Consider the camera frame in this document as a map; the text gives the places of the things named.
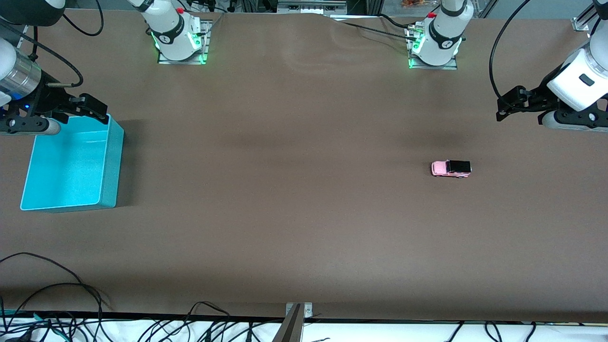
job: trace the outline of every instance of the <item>table surface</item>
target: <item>table surface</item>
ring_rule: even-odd
[[[2,255],[51,257],[117,312],[209,300],[279,316],[306,301],[325,317],[608,319],[608,135],[495,121],[488,55],[503,21],[470,23],[454,72],[408,69],[398,38],[319,15],[225,15],[207,65],[157,65],[140,14],[105,19],[96,38],[62,20],[40,40],[85,76],[72,94],[103,100],[125,129],[118,206],[20,211],[33,139],[2,137]],[[499,88],[535,87],[585,38],[568,21],[515,20]],[[434,178],[441,159],[473,174]],[[28,257],[0,274],[9,306],[70,279]],[[28,308],[95,310],[64,292]]]

